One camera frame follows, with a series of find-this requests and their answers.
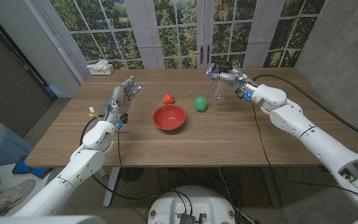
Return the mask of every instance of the concrete wall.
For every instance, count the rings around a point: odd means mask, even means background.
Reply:
[[[326,0],[295,68],[358,128],[358,1]]]
[[[58,97],[74,95],[79,84],[23,0],[0,0],[0,24]]]

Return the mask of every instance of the clear glass cup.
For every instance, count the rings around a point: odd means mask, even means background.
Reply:
[[[215,94],[212,97],[213,103],[215,105],[221,105],[223,103],[224,95],[225,95],[225,91],[226,91],[225,86],[226,86],[225,83],[223,83],[222,81],[218,81]]]

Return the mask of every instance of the window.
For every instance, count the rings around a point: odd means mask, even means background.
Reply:
[[[50,0],[88,63],[144,68],[124,0]]]
[[[324,0],[286,0],[264,67],[294,67]]]
[[[195,0],[154,0],[165,68],[197,67]]]
[[[256,0],[215,0],[213,60],[227,60],[242,67]]]

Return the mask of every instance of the wooden table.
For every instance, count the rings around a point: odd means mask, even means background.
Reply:
[[[250,77],[271,73],[287,78],[323,103],[319,95],[294,68],[244,69]],[[116,70],[109,76],[90,76],[51,125],[26,159],[32,167],[67,165],[78,147],[80,134],[88,122],[89,106],[96,111],[117,84],[134,75],[142,91],[129,110],[128,124],[120,130],[120,149],[124,167],[206,167],[263,166],[267,163],[252,106],[227,92],[222,105],[212,104],[217,83],[209,84],[205,69]],[[280,80],[262,77],[257,83],[277,87],[298,103],[304,114],[317,126],[358,153],[358,139],[342,123],[292,86]],[[187,114],[184,125],[176,131],[163,131],[152,121],[153,112],[163,105],[162,98],[170,92],[175,104]],[[204,113],[197,112],[197,96],[208,99]],[[267,156],[276,166],[319,165],[319,161],[293,136],[276,128],[258,106],[257,119]],[[106,166],[119,167],[117,139],[114,149],[106,155]]]

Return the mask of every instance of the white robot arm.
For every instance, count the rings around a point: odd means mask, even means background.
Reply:
[[[238,83],[239,98],[260,104],[274,126],[299,139],[302,144],[330,171],[340,187],[358,193],[358,154],[342,145],[303,115],[299,105],[287,99],[284,91],[257,85],[228,62],[215,61],[207,74],[211,81],[222,80],[230,86]],[[345,192],[358,206],[358,195]]]
[[[139,91],[140,86],[136,87],[133,76],[117,86],[107,114],[86,133],[82,145],[71,155],[67,166],[13,217],[54,215],[61,210],[74,190],[102,168],[104,155],[114,144],[106,136],[114,135],[127,122],[126,112]]]

